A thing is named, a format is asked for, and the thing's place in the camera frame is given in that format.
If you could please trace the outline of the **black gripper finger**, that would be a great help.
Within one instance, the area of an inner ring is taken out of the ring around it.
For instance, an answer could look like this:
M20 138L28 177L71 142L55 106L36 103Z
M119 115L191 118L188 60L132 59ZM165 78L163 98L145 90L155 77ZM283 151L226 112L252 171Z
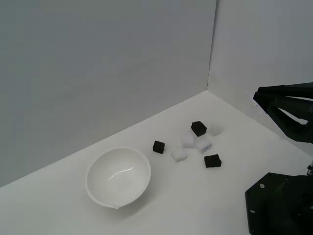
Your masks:
M256 92L253 99L290 139L313 142L313 102Z
M259 87L254 100L313 98L313 83Z

